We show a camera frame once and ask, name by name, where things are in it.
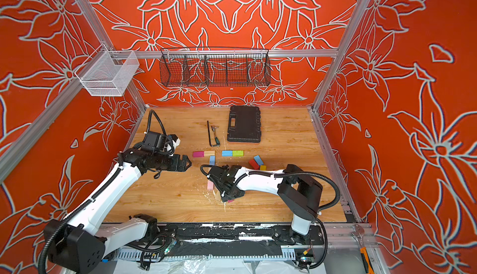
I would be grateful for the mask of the natural wood block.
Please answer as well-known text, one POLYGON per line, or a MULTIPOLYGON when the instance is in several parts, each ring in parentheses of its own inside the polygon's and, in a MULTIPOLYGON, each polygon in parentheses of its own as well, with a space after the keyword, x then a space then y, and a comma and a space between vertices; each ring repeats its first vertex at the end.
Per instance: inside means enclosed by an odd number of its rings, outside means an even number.
POLYGON ((204 156, 205 157, 215 156, 215 154, 216 154, 215 151, 204 151, 204 156))
POLYGON ((222 201, 222 200, 221 200, 221 195, 220 195, 219 192, 217 192, 216 190, 214 190, 214 191, 213 191, 213 194, 214 194, 214 199, 215 199, 216 201, 219 201, 219 202, 222 201))

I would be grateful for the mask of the pink block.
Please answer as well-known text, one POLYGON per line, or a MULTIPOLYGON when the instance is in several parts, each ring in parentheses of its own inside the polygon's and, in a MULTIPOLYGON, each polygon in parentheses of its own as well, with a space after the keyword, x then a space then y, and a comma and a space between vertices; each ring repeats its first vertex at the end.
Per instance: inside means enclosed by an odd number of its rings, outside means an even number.
POLYGON ((214 184, 211 181, 207 182, 207 190, 212 191, 214 189, 214 184))

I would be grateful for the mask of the green block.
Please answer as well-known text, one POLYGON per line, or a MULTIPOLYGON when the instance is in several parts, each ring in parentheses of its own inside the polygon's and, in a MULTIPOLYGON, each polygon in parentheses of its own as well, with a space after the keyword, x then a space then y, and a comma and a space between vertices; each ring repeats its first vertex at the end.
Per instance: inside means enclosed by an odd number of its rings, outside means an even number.
POLYGON ((244 156, 244 151, 232 151, 232 156, 233 157, 243 157, 244 156))

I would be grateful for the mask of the black plastic tool case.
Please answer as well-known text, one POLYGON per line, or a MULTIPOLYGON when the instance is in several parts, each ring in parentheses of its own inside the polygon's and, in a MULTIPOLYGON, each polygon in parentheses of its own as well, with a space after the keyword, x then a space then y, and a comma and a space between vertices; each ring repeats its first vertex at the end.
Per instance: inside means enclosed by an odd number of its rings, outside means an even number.
POLYGON ((228 142, 260 143, 261 112, 258 106, 231 106, 227 128, 228 142))

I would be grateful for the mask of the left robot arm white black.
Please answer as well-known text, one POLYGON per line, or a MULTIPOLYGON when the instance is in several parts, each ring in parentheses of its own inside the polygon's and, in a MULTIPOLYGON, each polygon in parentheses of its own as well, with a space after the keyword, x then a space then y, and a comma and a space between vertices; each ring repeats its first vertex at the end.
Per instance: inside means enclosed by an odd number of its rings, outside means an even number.
POLYGON ((39 255, 38 272, 44 274, 47 264, 53 263, 78 274, 91 272, 105 256, 135 241, 147 242, 142 250, 160 237, 157 219, 138 214, 125 223, 110 229, 101 229, 106 216, 124 193, 142 175, 155 172, 185 172, 192 165, 186 155, 176 153, 180 139, 166 130, 151 130, 151 110, 145 136, 130 149, 118 153, 112 171, 77 208, 62 220, 51 220, 43 230, 45 245, 39 255))

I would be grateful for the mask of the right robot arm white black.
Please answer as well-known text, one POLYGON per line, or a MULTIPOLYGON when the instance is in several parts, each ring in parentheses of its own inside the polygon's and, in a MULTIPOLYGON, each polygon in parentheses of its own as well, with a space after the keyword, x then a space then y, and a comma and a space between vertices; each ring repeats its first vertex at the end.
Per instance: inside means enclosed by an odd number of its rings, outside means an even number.
POLYGON ((294 264, 299 269, 311 270, 324 263, 329 242, 319 215, 337 205, 341 199, 340 189, 332 179, 320 173, 304 171, 293 164, 276 171, 240 165, 201 165, 200 171, 217 188, 223 202, 242 198, 247 191, 268 193, 280 197, 293 213, 291 230, 294 233, 306 236, 311 224, 317 223, 324 240, 321 258, 316 262, 300 258, 294 264))

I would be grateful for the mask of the black hex key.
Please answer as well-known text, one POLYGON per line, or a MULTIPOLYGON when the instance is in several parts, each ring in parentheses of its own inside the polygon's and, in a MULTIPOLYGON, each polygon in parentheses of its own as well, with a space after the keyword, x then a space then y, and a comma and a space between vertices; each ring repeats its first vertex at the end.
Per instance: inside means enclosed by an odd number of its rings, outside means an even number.
POLYGON ((215 144, 212 143, 211 126, 210 126, 210 123, 209 123, 208 120, 207 120, 207 135, 208 135, 209 146, 210 147, 218 147, 217 143, 215 143, 215 144))

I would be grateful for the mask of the red block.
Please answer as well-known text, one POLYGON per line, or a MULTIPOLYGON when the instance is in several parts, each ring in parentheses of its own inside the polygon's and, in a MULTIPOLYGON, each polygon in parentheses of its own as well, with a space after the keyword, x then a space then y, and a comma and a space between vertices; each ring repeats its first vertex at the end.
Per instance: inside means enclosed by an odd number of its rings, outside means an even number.
POLYGON ((254 159, 249 160, 248 163, 250 164, 250 166, 254 170, 259 170, 260 169, 260 166, 258 165, 258 163, 254 159))

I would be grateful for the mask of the green handled ratchet wrench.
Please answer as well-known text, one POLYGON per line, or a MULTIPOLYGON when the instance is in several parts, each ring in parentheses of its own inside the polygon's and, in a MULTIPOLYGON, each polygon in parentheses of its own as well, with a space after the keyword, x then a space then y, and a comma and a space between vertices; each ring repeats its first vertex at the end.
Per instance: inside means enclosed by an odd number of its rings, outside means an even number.
POLYGON ((220 140, 217 137, 217 131, 216 131, 217 128, 218 128, 217 126, 211 126, 211 130, 214 134, 215 147, 219 147, 221 145, 220 140))

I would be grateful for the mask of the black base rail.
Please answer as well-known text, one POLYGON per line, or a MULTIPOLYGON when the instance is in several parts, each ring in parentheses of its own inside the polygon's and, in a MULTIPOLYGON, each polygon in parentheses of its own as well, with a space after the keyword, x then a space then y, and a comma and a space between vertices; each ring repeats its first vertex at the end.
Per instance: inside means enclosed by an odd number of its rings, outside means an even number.
POLYGON ((294 232, 289 223, 160 223, 159 231, 166 231, 178 240, 200 242, 272 241, 279 245, 324 245, 320 226, 311 226, 306 235, 294 232))

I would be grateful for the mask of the orange handled tool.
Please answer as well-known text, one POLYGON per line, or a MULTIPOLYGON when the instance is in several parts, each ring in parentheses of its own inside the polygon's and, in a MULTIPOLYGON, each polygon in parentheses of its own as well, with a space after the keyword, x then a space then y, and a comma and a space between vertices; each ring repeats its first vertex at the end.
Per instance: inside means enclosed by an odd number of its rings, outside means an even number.
POLYGON ((375 274, 366 247, 360 248, 361 259, 366 274, 375 274))

